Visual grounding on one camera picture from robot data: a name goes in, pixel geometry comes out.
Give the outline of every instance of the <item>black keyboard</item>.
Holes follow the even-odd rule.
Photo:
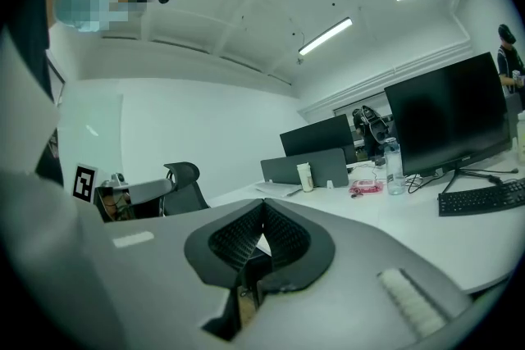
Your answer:
[[[440,216],[468,216],[525,205],[525,179],[438,196]]]

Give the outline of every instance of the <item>black mesh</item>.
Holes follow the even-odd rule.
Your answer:
[[[261,237],[262,222],[259,206],[215,232],[208,245],[228,266],[241,271]]]
[[[310,246],[310,234],[303,226],[266,206],[263,233],[272,250],[274,270],[299,260]]]

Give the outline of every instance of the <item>monitor stand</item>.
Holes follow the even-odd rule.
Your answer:
[[[476,177],[476,178],[486,178],[487,180],[489,180],[489,182],[491,182],[491,183],[493,183],[495,185],[503,184],[503,181],[497,176],[478,174],[478,173],[472,172],[470,170],[454,170],[454,176],[452,177],[452,180],[450,180],[450,182],[446,186],[446,188],[443,190],[442,194],[445,194],[447,191],[449,191],[450,187],[452,187],[452,184],[461,175],[462,176],[472,176],[472,177]]]

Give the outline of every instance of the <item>white desk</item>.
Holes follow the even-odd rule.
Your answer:
[[[352,165],[350,183],[373,180],[373,164]],[[515,152],[507,152],[472,168],[512,170],[519,174],[501,174],[503,180],[525,178],[525,168],[518,165]],[[385,169],[375,169],[378,179]],[[449,183],[452,174],[436,180],[414,194],[390,196],[383,193],[352,199],[349,188],[314,189],[285,198],[332,215],[375,226],[444,271],[466,293],[489,287],[509,275],[525,248],[525,207],[484,215],[439,217],[437,194]],[[491,186],[486,180],[460,177],[450,190],[461,191]],[[212,207],[246,198],[270,197],[254,186],[238,189],[208,200]],[[263,239],[258,245],[264,252],[270,248]]]

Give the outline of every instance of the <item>chair backrest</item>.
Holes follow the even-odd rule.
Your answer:
[[[200,171],[189,162],[166,164],[167,178],[175,183],[175,191],[164,197],[164,214],[166,216],[180,215],[191,211],[208,209],[197,180]]]

